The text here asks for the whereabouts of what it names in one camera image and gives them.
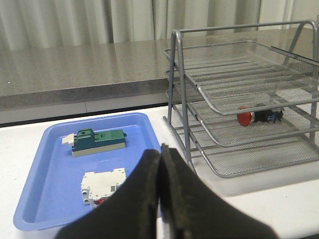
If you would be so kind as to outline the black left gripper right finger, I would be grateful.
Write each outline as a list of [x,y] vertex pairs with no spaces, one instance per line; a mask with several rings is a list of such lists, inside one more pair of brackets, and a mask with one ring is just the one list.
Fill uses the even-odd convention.
[[175,239],[276,239],[270,226],[231,206],[211,191],[175,148],[162,145],[158,190]]

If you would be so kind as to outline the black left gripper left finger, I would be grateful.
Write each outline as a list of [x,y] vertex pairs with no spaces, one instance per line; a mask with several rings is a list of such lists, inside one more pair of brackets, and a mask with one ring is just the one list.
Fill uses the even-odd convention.
[[125,182],[90,213],[63,227],[58,239],[155,239],[160,153],[147,149]]

